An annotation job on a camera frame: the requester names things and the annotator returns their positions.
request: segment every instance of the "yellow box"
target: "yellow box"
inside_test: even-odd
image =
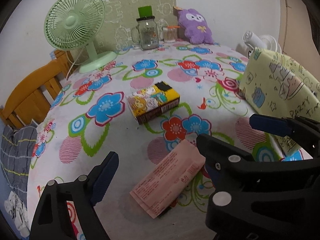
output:
[[[139,124],[178,106],[180,101],[180,95],[163,81],[134,92],[126,98]]]

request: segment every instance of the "wooden chair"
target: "wooden chair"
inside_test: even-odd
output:
[[[55,55],[57,59],[33,71],[12,91],[4,109],[0,109],[0,117],[5,124],[20,129],[24,126],[22,122],[30,124],[31,119],[34,119],[41,123],[46,118],[50,103],[40,87],[44,85],[51,97],[55,99],[62,88],[57,75],[62,73],[66,77],[71,66],[65,51],[57,50]]]

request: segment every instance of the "pink tissue pack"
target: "pink tissue pack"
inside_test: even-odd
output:
[[[156,218],[183,191],[205,163],[197,147],[181,141],[134,189],[130,195]]]

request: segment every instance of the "fan base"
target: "fan base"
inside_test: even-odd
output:
[[[116,57],[117,54],[113,51],[100,53],[98,54],[98,58],[96,60],[92,61],[91,59],[87,59],[85,62],[83,62],[80,66],[79,73],[83,74],[103,67],[110,61],[114,60]]]

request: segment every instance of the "floral tablecloth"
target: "floral tablecloth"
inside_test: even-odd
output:
[[[195,144],[201,133],[252,152],[259,161],[283,157],[273,138],[249,125],[254,111],[238,86],[247,61],[218,43],[176,42],[151,51],[127,48],[99,70],[75,71],[40,126],[28,180],[30,224],[50,179],[73,181],[115,151],[119,168],[95,206],[112,240],[212,239],[204,222],[214,185],[205,168],[160,218],[152,219],[129,192],[181,140]],[[180,94],[180,105],[138,125],[125,96],[159,81]],[[84,240],[74,206],[68,207],[77,238]]]

